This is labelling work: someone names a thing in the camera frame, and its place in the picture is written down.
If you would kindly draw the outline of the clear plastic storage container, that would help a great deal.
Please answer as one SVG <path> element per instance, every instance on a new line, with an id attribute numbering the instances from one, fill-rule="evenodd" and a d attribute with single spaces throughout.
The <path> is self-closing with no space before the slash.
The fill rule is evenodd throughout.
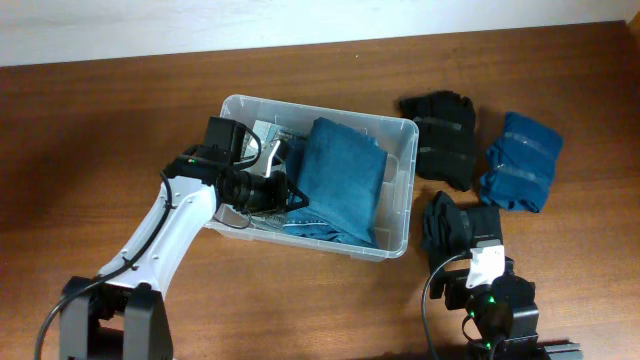
<path id="1" fill-rule="evenodd" d="M 269 232 L 253 226 L 246 229 L 232 228 L 232 225 L 238 226 L 244 219 L 227 205 L 220 207 L 216 218 L 205 224 L 206 228 L 229 238 L 333 252 L 374 262 L 398 258 L 405 253 L 409 242 L 419 139 L 419 130 L 413 121 L 240 94 L 228 96 L 222 103 L 219 115 L 248 127 L 252 127 L 257 121 L 263 121 L 302 134 L 309 133 L 313 121 L 323 117 L 374 137 L 379 147 L 388 154 L 380 202 L 376 211 L 375 234 L 378 247 L 374 249 L 313 240 Z"/>

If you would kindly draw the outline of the light blue jeans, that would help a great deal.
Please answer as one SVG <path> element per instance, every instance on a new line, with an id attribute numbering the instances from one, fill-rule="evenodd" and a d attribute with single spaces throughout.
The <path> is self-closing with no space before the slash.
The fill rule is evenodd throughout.
<path id="1" fill-rule="evenodd" d="M 269 143 L 273 140 L 281 139 L 281 140 L 290 140 L 290 139 L 299 139 L 300 140 L 300 164 L 303 157 L 304 147 L 306 145 L 306 137 L 303 133 L 295 131 L 291 128 L 277 125 L 274 123 L 269 123 L 265 121 L 256 120 L 252 131 L 258 136 L 260 139 L 261 146 L 258 146 L 257 141 L 252 135 L 246 135 L 243 143 L 243 150 L 241 155 L 241 160 L 252 160 L 258 153 L 260 153 L 262 146 L 265 143 Z M 297 182 L 298 175 L 288 175 L 284 169 L 284 164 L 279 170 L 287 175 L 287 177 L 293 182 Z"/>

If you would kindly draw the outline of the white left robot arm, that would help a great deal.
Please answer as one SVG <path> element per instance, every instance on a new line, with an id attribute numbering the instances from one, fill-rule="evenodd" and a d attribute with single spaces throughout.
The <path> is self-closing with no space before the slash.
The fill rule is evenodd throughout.
<path id="1" fill-rule="evenodd" d="M 161 172 L 151 209 L 93 278 L 72 277 L 51 315 L 62 359 L 171 359 L 164 299 L 196 235 L 223 205 L 247 221 L 308 206 L 282 171 L 291 146 L 232 119 L 209 119 L 202 143 Z"/>

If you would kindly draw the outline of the dark blue jeans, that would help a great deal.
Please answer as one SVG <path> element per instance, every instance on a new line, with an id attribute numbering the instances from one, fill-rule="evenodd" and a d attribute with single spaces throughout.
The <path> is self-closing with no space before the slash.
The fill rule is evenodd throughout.
<path id="1" fill-rule="evenodd" d="M 290 212 L 289 235 L 376 248 L 376 211 L 387 152 L 375 138 L 318 118 L 302 152 L 296 187 L 309 205 Z"/>

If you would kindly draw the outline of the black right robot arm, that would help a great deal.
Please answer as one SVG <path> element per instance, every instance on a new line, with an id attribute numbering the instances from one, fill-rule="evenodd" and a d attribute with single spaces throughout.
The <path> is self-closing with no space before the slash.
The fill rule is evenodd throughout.
<path id="1" fill-rule="evenodd" d="M 473 323 L 480 337 L 467 336 L 467 343 L 448 350 L 452 359 L 490 360 L 582 360 L 578 343 L 568 340 L 541 342 L 537 332 L 539 308 L 536 286 L 514 273 L 514 261 L 506 259 L 503 275 L 490 285 L 468 289 L 467 269 L 446 271 L 462 255 L 438 259 L 430 266 L 430 277 L 422 292 L 421 310 L 428 299 L 444 299 L 449 310 L 466 312 L 461 326 Z"/>

